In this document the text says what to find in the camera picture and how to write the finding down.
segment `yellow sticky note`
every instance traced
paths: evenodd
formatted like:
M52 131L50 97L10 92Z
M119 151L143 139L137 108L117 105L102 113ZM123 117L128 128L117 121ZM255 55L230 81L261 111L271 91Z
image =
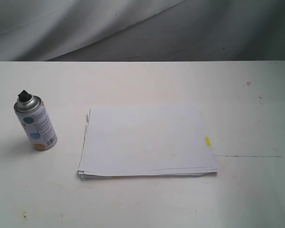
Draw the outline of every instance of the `yellow sticky note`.
M205 137L205 140L206 140L207 146L211 147L211 143L210 143L209 137Z

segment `orange dot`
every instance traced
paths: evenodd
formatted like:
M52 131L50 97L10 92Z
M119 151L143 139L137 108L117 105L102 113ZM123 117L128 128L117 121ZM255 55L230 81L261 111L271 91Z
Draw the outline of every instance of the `orange dot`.
M46 146L43 144L34 144L34 148L38 151L45 150Z

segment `white paper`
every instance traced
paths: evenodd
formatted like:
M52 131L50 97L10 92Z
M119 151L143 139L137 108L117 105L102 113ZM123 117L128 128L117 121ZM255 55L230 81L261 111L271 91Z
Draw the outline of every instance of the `white paper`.
M192 104L93 107L79 175L201 175L217 171Z

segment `colored dot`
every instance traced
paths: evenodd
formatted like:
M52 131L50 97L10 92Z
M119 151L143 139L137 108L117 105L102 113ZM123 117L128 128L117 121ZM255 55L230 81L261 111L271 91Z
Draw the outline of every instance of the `colored dot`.
M32 122L34 122L33 118L30 117L24 117L23 121L27 124L31 124Z
M41 135L37 132L29 134L33 139L40 139Z
M46 146L43 144L34 144L34 148L38 151L45 150Z

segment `table surface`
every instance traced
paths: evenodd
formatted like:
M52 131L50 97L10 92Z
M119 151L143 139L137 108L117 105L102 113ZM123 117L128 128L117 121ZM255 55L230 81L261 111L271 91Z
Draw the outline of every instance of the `table surface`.
M46 104L51 150L14 114L22 89ZM77 177L90 107L180 102L201 110L217 175ZM0 227L79 226L285 228L285 61L0 62Z

